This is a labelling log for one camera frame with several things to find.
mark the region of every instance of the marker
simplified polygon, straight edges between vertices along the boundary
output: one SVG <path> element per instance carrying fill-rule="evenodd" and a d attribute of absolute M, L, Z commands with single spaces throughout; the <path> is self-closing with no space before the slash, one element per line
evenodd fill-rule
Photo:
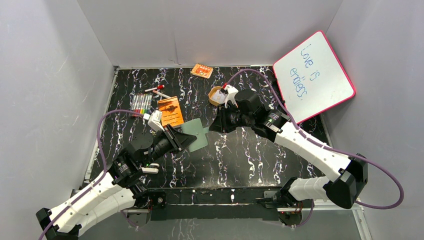
<path fill-rule="evenodd" d="M 153 99 L 153 95 L 152 94 L 149 94 L 148 95 L 148 104 L 147 104 L 147 107 L 146 107 L 146 112 L 149 112 L 150 107 L 152 106 L 152 99 Z"/>
<path fill-rule="evenodd" d="M 132 98 L 131 111 L 133 111 L 133 112 L 136 109 L 137 98 L 138 98 L 137 94 L 135 94 L 134 97 Z"/>
<path fill-rule="evenodd" d="M 141 114 L 144 114 L 146 112 L 145 108 L 146 108 L 148 98 L 149 98 L 149 96 L 147 94 L 144 94 L 143 101 L 141 102 L 141 106 L 140 106 L 140 113 Z"/>
<path fill-rule="evenodd" d="M 142 105 L 143 94 L 139 94 L 139 96 L 140 97 L 138 98 L 138 101 L 137 101 L 137 108 L 135 109 L 137 113 L 140 113 L 140 106 Z"/>
<path fill-rule="evenodd" d="M 154 88 L 150 88 L 150 89 L 147 89 L 147 90 L 144 90 L 144 92 L 150 92 L 150 91 L 153 91 L 153 90 L 158 90 L 158 89 L 163 89 L 165 87 L 165 85 L 159 85 L 159 86 L 157 86 L 157 87 L 154 87 Z"/>
<path fill-rule="evenodd" d="M 132 99 L 132 109 L 131 109 L 133 112 L 137 111 L 138 100 L 139 100 L 139 95 L 138 94 L 134 95 L 134 98 Z"/>
<path fill-rule="evenodd" d="M 152 92 L 154 92 L 155 94 L 157 94 L 157 95 L 159 95 L 159 96 L 161 96 L 163 98 L 166 98 L 166 99 L 170 99 L 171 98 L 170 96 L 165 95 L 165 94 L 163 94 L 161 92 L 158 92 L 158 91 L 155 91 L 155 90 L 153 90 Z"/>

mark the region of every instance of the whiteboard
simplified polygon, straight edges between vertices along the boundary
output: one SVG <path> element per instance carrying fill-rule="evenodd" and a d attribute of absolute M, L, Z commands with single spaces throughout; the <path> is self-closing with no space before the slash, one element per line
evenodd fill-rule
<path fill-rule="evenodd" d="M 273 65 L 285 107 L 297 123 L 353 97 L 355 87 L 322 31 Z"/>

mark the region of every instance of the metal frame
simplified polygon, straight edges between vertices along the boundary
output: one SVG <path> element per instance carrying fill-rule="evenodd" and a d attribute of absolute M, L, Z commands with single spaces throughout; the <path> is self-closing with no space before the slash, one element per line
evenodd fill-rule
<path fill-rule="evenodd" d="M 255 65 L 247 65 L 247 66 L 244 66 L 244 67 L 260 67 L 260 66 L 262 66 L 262 65 L 255 64 Z M 107 105 L 105 107 L 104 113 L 106 113 L 108 111 L 109 104 L 110 104 L 112 94 L 113 94 L 113 90 L 114 90 L 114 86 L 115 86 L 115 82 L 116 82 L 116 79 L 117 79 L 118 71 L 119 70 L 127 70 L 127 69 L 144 69 L 144 68 L 139 68 L 139 67 L 138 68 L 134 68 L 134 67 L 120 68 L 120 67 L 117 67 L 115 69 L 115 73 L 114 73 L 114 76 L 113 76 L 113 81 L 112 81 L 112 84 L 111 84 L 111 89 L 110 89 L 110 92 L 109 92 L 109 97 L 108 97 L 108 101 L 107 101 Z M 328 128 L 327 128 L 325 118 L 323 117 L 322 114 L 320 114 L 319 117 L 321 118 L 321 122 L 322 122 L 322 125 L 323 125 L 323 128 L 324 128 L 324 132 L 325 132 L 325 135 L 327 136 L 327 139 L 328 139 L 328 145 L 332 147 L 333 144 L 332 144 L 330 135 L 328 133 Z M 98 149 L 98 143 L 96 141 L 95 144 L 94 144 L 93 152 L 91 154 L 90 162 L 88 163 L 87 171 L 85 172 L 84 182 L 86 182 L 86 183 L 88 183 L 90 181 L 90 176 L 91 176 L 91 173 L 92 173 L 94 161 L 97 157 L 97 149 Z M 339 210 L 352 211 L 353 216 L 355 218 L 356 227 L 358 229 L 361 240 L 372 240 L 371 233 L 370 233 L 370 230 L 369 230 L 368 225 L 367 225 L 367 221 L 366 221 L 365 216 L 364 216 L 364 208 L 362 206 L 360 206 L 359 204 L 355 203 L 351 209 L 341 208 L 341 207 L 335 205 L 334 203 L 332 203 L 331 201 L 315 200 L 314 204 L 315 204 L 315 207 L 313 209 L 314 211 L 336 211 L 336 210 L 338 210 L 338 211 Z M 310 208 L 306 207 L 306 208 L 303 208 L 303 210 L 308 211 L 308 210 L 310 210 Z M 278 212 L 293 212 L 294 209 L 282 207 L 282 208 L 277 208 L 276 211 L 278 211 Z M 147 209 L 127 209 L 127 210 L 124 210 L 123 212 L 126 213 L 126 214 L 148 214 L 149 213 L 149 211 Z"/>
<path fill-rule="evenodd" d="M 271 67 L 272 64 L 253 64 L 253 65 L 240 65 L 237 67 L 248 68 L 248 67 Z M 180 69 L 180 68 L 193 68 L 194 65 L 184 65 L 184 66 L 169 66 L 169 67 L 117 67 L 116 71 L 119 70 L 132 70 L 132 69 Z M 212 68 L 228 68 L 234 66 L 209 66 Z"/>

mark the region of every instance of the white backdrop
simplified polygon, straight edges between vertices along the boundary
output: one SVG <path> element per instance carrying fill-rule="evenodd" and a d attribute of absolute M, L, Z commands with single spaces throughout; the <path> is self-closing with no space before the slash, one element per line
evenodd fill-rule
<path fill-rule="evenodd" d="M 0 2 L 0 238 L 34 240 L 84 179 L 114 68 L 76 1 Z"/>
<path fill-rule="evenodd" d="M 335 147 L 362 153 L 389 169 L 405 189 L 392 210 L 365 209 L 373 239 L 424 236 L 424 2 L 344 0 L 327 37 L 356 96 L 325 113 Z M 369 167 L 360 198 L 390 205 L 399 191 Z"/>
<path fill-rule="evenodd" d="M 78 0 L 114 66 L 271 65 L 342 0 Z"/>

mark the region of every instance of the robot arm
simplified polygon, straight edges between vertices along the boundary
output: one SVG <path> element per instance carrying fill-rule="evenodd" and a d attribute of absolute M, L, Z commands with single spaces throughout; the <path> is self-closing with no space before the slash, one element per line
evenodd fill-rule
<path fill-rule="evenodd" d="M 323 199 L 331 200 L 341 208 L 352 207 L 368 181 L 366 162 L 307 141 L 309 138 L 326 145 L 308 133 L 303 137 L 287 115 L 267 109 L 254 91 L 245 89 L 238 92 L 230 85 L 225 90 L 227 99 L 232 103 L 226 102 L 218 107 L 210 131 L 230 133 L 237 127 L 250 127 L 259 136 L 292 150 L 325 174 L 308 179 L 291 178 L 281 188 L 281 197 L 286 204 Z"/>
<path fill-rule="evenodd" d="M 52 208 L 42 208 L 36 216 L 43 229 L 65 208 L 67 210 L 47 231 L 47 240 L 78 239 L 88 228 L 108 216 L 134 205 L 146 203 L 146 188 L 140 182 L 144 174 L 159 172 L 155 160 L 168 152 L 179 153 L 197 137 L 176 131 L 168 125 L 160 125 L 160 111 L 152 116 L 145 114 L 149 126 L 157 131 L 153 138 L 149 133 L 133 137 L 112 161 L 106 173 L 102 172 L 94 181 L 64 203 Z"/>

